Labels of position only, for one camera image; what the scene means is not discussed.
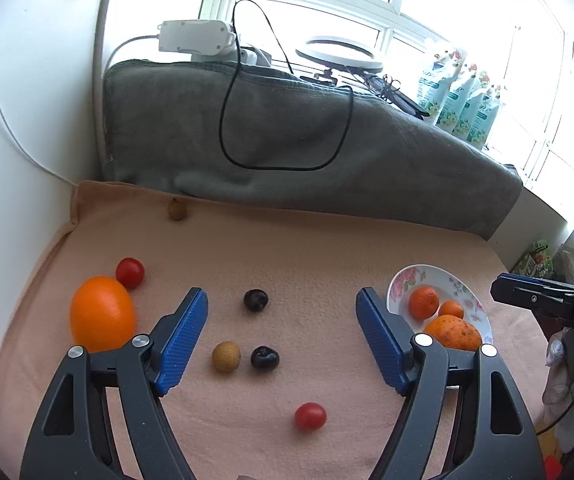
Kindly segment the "floral packages on sill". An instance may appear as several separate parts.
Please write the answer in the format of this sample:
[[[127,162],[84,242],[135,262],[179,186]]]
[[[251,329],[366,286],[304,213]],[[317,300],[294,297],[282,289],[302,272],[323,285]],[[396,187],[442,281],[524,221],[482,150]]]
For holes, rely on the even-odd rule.
[[[437,46],[421,69],[417,103],[430,124],[482,151],[505,92],[465,50]]]

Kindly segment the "dark cherry upper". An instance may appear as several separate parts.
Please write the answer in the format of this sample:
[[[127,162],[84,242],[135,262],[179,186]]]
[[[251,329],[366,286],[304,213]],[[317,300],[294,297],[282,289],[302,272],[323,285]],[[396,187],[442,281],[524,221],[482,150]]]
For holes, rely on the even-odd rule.
[[[253,313],[262,312],[268,305],[267,292],[263,289],[250,289],[244,294],[244,306]]]

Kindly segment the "mandarin with stem middle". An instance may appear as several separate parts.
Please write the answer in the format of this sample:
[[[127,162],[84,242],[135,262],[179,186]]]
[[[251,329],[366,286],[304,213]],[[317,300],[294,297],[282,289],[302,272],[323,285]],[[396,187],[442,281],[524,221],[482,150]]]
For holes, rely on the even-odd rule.
[[[440,306],[440,296],[433,287],[416,288],[408,298],[409,315],[417,321],[428,320],[436,314]]]

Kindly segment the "brown longan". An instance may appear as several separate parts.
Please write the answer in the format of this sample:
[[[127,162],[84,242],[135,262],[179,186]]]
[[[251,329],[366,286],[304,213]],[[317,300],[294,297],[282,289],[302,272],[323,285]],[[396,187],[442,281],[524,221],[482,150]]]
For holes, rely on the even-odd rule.
[[[241,351],[233,341],[223,341],[215,346],[212,351],[212,366],[220,373],[234,372],[241,359]]]
[[[188,215],[188,208],[186,200],[183,200],[179,197],[174,197],[168,203],[168,208],[166,208],[168,212],[168,218],[173,221],[182,221]]]

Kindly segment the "red cherry tomato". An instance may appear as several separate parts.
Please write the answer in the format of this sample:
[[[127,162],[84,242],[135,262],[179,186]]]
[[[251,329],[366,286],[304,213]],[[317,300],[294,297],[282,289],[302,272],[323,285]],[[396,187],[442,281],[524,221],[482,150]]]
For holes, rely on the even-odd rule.
[[[126,289],[135,289],[145,278],[144,265],[135,258],[124,258],[116,266],[116,280]]]
[[[294,423],[301,431],[310,432],[323,428],[327,422],[327,412],[318,403],[306,402],[294,413]]]

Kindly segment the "dark cherry lower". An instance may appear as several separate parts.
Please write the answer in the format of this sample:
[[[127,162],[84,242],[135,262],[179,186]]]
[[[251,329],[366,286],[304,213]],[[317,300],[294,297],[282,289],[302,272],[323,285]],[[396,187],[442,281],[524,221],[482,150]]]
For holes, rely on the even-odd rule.
[[[250,362],[251,366],[257,372],[272,372],[273,370],[276,370],[280,363],[280,355],[273,348],[267,346],[259,346],[252,351]]]

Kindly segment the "small mandarin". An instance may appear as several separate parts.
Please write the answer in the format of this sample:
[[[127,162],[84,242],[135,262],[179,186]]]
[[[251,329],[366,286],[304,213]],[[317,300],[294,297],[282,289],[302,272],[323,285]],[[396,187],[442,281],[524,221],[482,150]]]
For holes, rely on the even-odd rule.
[[[455,300],[446,300],[439,308],[439,316],[451,315],[455,318],[463,318],[465,315],[465,309],[458,304]]]

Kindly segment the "red cherry tomato lower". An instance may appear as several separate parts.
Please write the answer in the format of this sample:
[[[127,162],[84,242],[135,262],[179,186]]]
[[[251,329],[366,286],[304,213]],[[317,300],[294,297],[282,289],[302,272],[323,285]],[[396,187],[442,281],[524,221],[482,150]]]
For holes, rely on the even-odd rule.
[[[294,423],[301,431],[310,432],[323,428],[327,422],[327,412],[318,403],[306,402],[294,413]]]

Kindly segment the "white floral plate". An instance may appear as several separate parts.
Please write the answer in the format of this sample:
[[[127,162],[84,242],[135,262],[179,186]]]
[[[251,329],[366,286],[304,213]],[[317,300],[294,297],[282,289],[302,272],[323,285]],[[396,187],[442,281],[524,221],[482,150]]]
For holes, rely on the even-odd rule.
[[[416,320],[409,313],[408,300],[412,293],[431,287],[439,297],[439,306],[454,300],[464,308],[464,320],[480,334],[484,344],[492,344],[493,332],[488,315],[474,292],[455,275],[431,264],[411,264],[399,270],[390,281],[386,305],[392,314],[401,315],[415,333],[422,332],[427,324],[439,315],[436,312],[426,320]]]

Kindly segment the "grey cushion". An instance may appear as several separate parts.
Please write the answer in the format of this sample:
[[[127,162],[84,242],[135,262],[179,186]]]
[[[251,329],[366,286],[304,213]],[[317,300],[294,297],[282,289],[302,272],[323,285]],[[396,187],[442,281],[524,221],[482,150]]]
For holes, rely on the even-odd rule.
[[[108,181],[485,238],[523,188],[516,170],[375,96],[232,63],[113,65],[104,145]]]

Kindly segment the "white power adapter box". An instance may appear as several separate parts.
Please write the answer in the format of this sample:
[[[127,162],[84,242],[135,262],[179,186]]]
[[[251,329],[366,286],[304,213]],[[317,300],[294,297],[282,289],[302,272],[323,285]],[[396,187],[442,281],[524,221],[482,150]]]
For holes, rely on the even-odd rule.
[[[164,21],[159,26],[160,52],[223,56],[235,50],[236,34],[219,20]]]

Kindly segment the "spotted orange in plate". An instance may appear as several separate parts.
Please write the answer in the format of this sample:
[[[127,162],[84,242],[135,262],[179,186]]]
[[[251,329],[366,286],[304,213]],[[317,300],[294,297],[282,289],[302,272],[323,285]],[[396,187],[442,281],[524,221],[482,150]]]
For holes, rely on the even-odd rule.
[[[476,351],[482,346],[478,330],[457,316],[444,314],[430,321],[422,330],[445,348]]]

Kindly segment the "green snack package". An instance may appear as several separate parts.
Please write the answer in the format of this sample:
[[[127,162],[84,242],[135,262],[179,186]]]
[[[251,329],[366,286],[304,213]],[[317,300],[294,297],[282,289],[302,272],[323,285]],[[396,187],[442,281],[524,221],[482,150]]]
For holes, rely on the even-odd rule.
[[[547,240],[533,242],[511,270],[527,278],[551,278],[554,275],[552,255]]]

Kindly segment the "large orange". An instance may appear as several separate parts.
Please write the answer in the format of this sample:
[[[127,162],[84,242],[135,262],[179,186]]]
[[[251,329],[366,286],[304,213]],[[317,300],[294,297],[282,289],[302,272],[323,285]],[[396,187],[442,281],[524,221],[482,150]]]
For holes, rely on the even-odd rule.
[[[74,344],[87,351],[119,349],[136,333],[132,297],[114,278],[90,278],[72,297],[69,323]]]

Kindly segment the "pink beige blanket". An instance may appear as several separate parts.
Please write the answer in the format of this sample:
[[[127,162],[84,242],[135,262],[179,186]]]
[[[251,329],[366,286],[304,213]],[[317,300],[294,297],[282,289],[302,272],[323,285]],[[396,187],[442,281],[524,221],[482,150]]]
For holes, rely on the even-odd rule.
[[[191,200],[182,221],[168,196],[122,184],[86,182],[71,218],[37,263],[0,350],[0,466],[17,477],[36,411],[72,346],[69,307],[89,278],[126,257],[146,269],[134,291],[138,328],[149,332],[188,289],[209,298],[209,317],[180,384],[163,400],[191,469],[200,479],[365,479],[402,406],[382,380],[355,316],[364,287],[388,289],[404,266],[430,263],[480,299],[533,418],[543,414],[546,340],[531,313],[496,304],[503,263],[474,235],[395,221],[269,210]],[[250,289],[267,292],[259,313]],[[212,366],[223,341],[238,344],[232,373]],[[280,363],[257,372],[259,346]],[[327,412],[323,428],[296,428],[306,403]]]

